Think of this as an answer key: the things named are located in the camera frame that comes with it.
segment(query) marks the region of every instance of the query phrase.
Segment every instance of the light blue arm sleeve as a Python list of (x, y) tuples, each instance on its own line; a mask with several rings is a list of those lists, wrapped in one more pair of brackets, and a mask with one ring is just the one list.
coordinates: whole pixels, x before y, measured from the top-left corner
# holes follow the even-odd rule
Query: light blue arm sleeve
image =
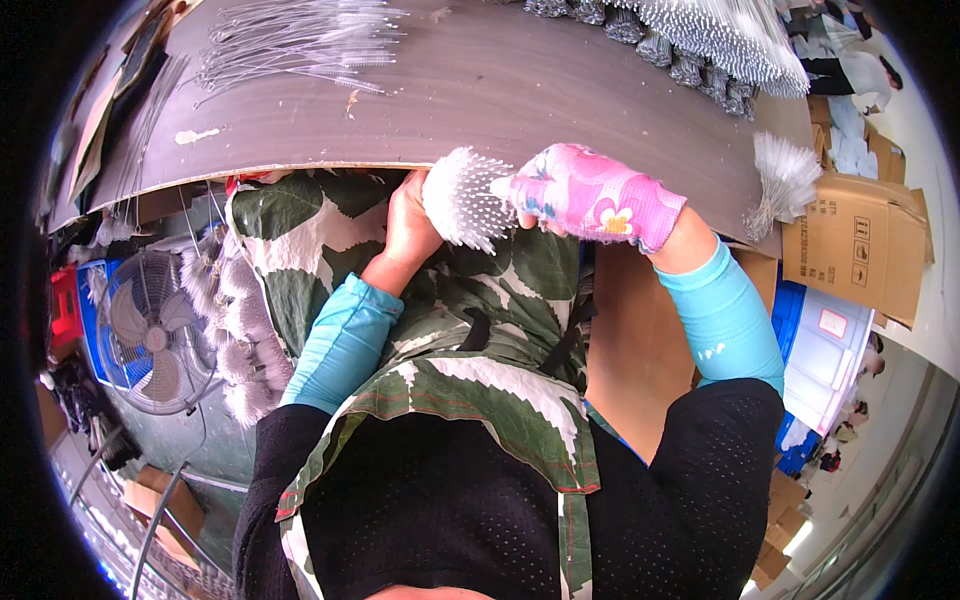
[(700, 386), (751, 377), (783, 397), (783, 358), (759, 292), (717, 238), (704, 266), (679, 275), (657, 271), (684, 322)]
[(309, 404), (332, 415), (376, 371), (403, 302), (351, 273), (327, 299), (280, 406)]

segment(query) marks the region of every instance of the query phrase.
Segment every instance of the fan blade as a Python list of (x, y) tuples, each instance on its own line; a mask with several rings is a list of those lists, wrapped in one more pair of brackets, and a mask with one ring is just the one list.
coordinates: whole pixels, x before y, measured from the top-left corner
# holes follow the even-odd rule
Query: fan blade
[(163, 349), (154, 354), (154, 369), (150, 381), (143, 386), (143, 395), (154, 402), (177, 399), (180, 391), (180, 368), (173, 352)]
[(132, 346), (143, 344), (147, 336), (147, 320), (133, 303), (133, 281), (127, 281), (110, 302), (110, 326), (121, 341)]
[(183, 292), (177, 292), (160, 306), (160, 322), (167, 331), (176, 331), (194, 322), (193, 307)]

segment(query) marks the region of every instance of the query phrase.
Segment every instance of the red plastic crate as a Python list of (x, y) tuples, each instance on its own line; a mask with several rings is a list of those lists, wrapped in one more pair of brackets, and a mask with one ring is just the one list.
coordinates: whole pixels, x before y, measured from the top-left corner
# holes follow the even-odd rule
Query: red plastic crate
[(63, 267), (50, 276), (50, 348), (57, 348), (84, 335), (77, 296), (77, 267)]

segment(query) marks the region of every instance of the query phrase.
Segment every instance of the metal pole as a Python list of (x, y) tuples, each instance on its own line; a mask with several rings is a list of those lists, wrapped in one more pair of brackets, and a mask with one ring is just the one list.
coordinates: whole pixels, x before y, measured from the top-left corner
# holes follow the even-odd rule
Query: metal pole
[(80, 488), (84, 486), (86, 478), (90, 476), (90, 473), (93, 471), (93, 467), (100, 462), (100, 457), (104, 455), (104, 452), (107, 451), (107, 448), (113, 444), (113, 441), (120, 437), (120, 433), (123, 432), (123, 427), (118, 426), (110, 435), (107, 436), (107, 439), (104, 440), (100, 447), (97, 448), (97, 451), (93, 453), (93, 458), (90, 460), (90, 464), (84, 469), (84, 474), (80, 476), (80, 481), (77, 482), (76, 487), (74, 487), (72, 493), (70, 493), (70, 500), (67, 502), (67, 506), (73, 506), (73, 503), (77, 501), (77, 496), (80, 495)]
[(150, 519), (150, 525), (147, 527), (147, 533), (143, 537), (143, 541), (140, 542), (140, 555), (136, 558), (136, 567), (133, 569), (133, 581), (130, 584), (131, 600), (136, 600), (136, 592), (140, 587), (140, 575), (143, 574), (143, 564), (147, 561), (147, 549), (150, 548), (150, 542), (154, 539), (156, 527), (163, 518), (163, 514), (167, 508), (167, 502), (170, 501), (170, 495), (173, 493), (177, 482), (179, 482), (180, 472), (183, 471), (184, 467), (186, 467), (185, 460), (180, 463), (180, 466), (174, 471), (173, 477), (170, 478), (170, 483), (167, 484), (167, 489), (164, 490), (160, 496), (160, 501), (156, 505), (154, 516)]
[(164, 509), (164, 510), (166, 511), (167, 516), (170, 517), (170, 520), (174, 522), (174, 525), (177, 527), (177, 529), (179, 529), (180, 532), (183, 534), (183, 536), (187, 538), (190, 541), (190, 543), (193, 544), (193, 547), (197, 549), (197, 552), (200, 552), (200, 555), (204, 557), (204, 560), (207, 561), (211, 566), (213, 566), (213, 568), (220, 571), (224, 575), (224, 577), (226, 577), (228, 580), (233, 581), (233, 578), (230, 577), (229, 574), (227, 574), (222, 568), (220, 568), (220, 566), (214, 563), (213, 559), (210, 558), (210, 555), (207, 554), (206, 551), (200, 547), (200, 544), (193, 539), (193, 536), (191, 536), (189, 532), (187, 532), (187, 530), (183, 528), (183, 525), (181, 525), (180, 521), (174, 516), (173, 511), (171, 511), (170, 509)]
[(222, 488), (223, 490), (230, 490), (231, 492), (240, 492), (247, 493), (250, 487), (245, 486), (235, 481), (228, 481), (226, 479), (221, 479), (219, 477), (212, 477), (210, 475), (200, 475), (188, 470), (184, 470), (181, 474), (183, 479), (189, 479), (191, 481), (198, 481), (200, 483), (206, 483), (207, 485), (214, 486), (216, 488)]

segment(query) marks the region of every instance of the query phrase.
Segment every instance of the white wall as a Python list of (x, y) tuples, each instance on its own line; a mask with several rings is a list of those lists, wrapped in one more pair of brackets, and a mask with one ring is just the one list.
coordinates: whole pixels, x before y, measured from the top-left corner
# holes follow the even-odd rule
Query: white wall
[[(871, 116), (870, 121), (903, 148), (906, 185), (924, 189), (936, 258), (924, 272), (913, 331), (893, 322), (875, 329), (960, 379), (960, 205), (956, 187), (923, 91), (883, 34), (875, 32), (867, 43), (903, 76), (903, 89), (895, 92), (887, 109)], [(854, 96), (853, 101), (862, 110), (873, 103), (873, 96)]]

